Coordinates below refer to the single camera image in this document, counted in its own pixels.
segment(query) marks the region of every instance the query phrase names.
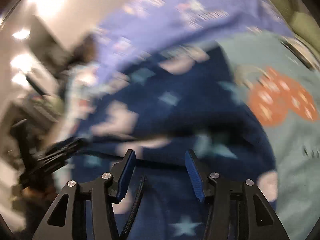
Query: navy blue blanket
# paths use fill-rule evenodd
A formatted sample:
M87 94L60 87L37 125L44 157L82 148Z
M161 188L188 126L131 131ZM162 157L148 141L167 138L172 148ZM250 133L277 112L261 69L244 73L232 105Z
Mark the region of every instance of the navy blue blanket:
M140 176L147 176L129 239L202 238L207 207L194 196L184 167L189 148L232 180L256 181L275 169L268 139L239 99L221 48L182 50L177 58L155 54L117 73L74 134L90 141L82 151L92 154L72 160L72 177L79 183L108 172L129 148L144 160L127 196L114 206L121 231Z

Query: black mechanical device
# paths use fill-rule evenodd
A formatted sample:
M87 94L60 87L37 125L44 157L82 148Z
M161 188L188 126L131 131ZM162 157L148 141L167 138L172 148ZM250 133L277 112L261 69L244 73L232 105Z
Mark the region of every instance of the black mechanical device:
M18 139L26 167L20 176L23 188L43 190L52 182L52 172L64 166L66 160L86 143L82 139L58 143L46 152L45 157L36 160L27 150L24 133L24 121L12 129L12 134ZM252 180L237 182L223 178L198 160L193 150L186 152L185 164L196 197L209 207L203 240L227 240L231 225L236 240L289 240L275 211ZM129 219L120 234L112 204L119 204L125 197L135 165L135 152L128 150L121 162L97 179L81 184L74 180L69 181L44 215L32 239L86 240L87 200L91 200L92 204L95 240L127 239L143 196L145 176L141 178ZM236 221L230 218L231 203L236 207L236 219L233 217ZM319 239L319 231L320 220L306 240ZM4 240L15 240L1 215L0 236Z

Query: patterned cloth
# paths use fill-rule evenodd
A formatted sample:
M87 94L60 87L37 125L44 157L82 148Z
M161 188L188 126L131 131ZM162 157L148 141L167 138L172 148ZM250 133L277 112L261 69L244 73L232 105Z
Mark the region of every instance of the patterned cloth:
M292 36L267 0L131 0L95 30L98 81L176 44L260 30Z
M267 137L239 98L220 47L207 53L186 49L169 59L155 54L119 73L107 94L93 104L94 113L80 123L74 135L90 141L83 152L123 156L132 148L139 159L153 162L137 167L129 193L115 205L121 230L140 176L147 175L148 185L129 239L149 239L150 235L198 239L203 235L208 209L195 198L183 167L189 148L212 171L232 180L250 178L259 184L275 169ZM74 157L73 178L92 180L116 161L115 157Z

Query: bed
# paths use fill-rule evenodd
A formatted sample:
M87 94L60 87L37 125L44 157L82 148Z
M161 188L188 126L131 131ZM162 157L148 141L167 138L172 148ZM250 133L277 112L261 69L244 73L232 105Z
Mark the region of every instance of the bed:
M98 53L72 70L58 138L86 138L91 155L73 157L58 185L95 179L133 149L142 164L114 206L118 229L145 174L129 238L201 238L192 148L212 171L252 179L290 239L306 238L320 214L318 60L310 70L288 49L310 52L270 0L131 0L92 35Z

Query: black clamp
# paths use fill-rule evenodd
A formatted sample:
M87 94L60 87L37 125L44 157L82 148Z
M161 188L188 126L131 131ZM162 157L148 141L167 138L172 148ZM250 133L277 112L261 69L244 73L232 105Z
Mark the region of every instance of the black clamp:
M231 200L237 202L237 240L289 240L275 211L251 179L224 179L200 162L193 150L186 152L185 163L196 197L211 205L204 240L227 240Z
M135 152L128 150L110 173L78 184L69 181L56 197L36 230L33 240L85 240L85 201L91 200L95 240L125 239L119 236L112 203L125 197L135 167Z

